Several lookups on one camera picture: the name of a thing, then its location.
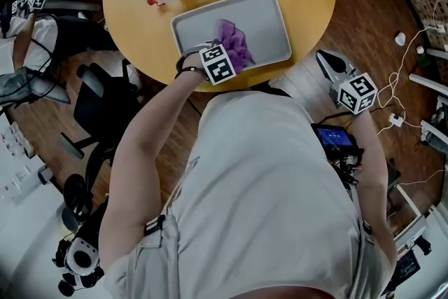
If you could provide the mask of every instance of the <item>plastic tray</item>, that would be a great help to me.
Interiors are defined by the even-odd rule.
[[[221,19],[246,35],[255,64],[245,70],[291,57],[291,46],[277,0],[222,0],[173,18],[171,28],[179,53],[218,35]]]

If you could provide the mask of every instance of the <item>round table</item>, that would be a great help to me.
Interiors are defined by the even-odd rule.
[[[171,20],[176,15],[219,0],[181,0],[149,6],[146,0],[103,0],[108,29],[121,53],[140,71],[171,83],[179,59]],[[197,90],[220,92],[247,88],[274,78],[299,62],[319,41],[330,21],[335,0],[278,0],[293,56],[283,62],[243,71],[236,78]]]

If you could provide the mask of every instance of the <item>blue screen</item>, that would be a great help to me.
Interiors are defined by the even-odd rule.
[[[353,146],[348,134],[341,130],[317,129],[324,146]]]

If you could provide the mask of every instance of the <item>purple cloth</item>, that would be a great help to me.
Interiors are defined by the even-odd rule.
[[[233,22],[221,20],[218,28],[218,40],[229,55],[233,68],[240,74],[244,67],[253,62],[246,44],[244,32],[235,27]]]

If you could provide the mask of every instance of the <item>black wristband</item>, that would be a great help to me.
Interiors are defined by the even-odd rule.
[[[205,72],[205,70],[202,69],[202,68],[200,68],[200,67],[186,67],[186,68],[184,68],[184,69],[181,69],[181,70],[177,73],[176,77],[174,77],[174,78],[178,78],[180,74],[182,74],[183,72],[186,72],[186,71],[200,72],[202,75],[204,75],[204,77],[205,77],[206,80],[209,79],[209,77],[207,76],[207,73]]]

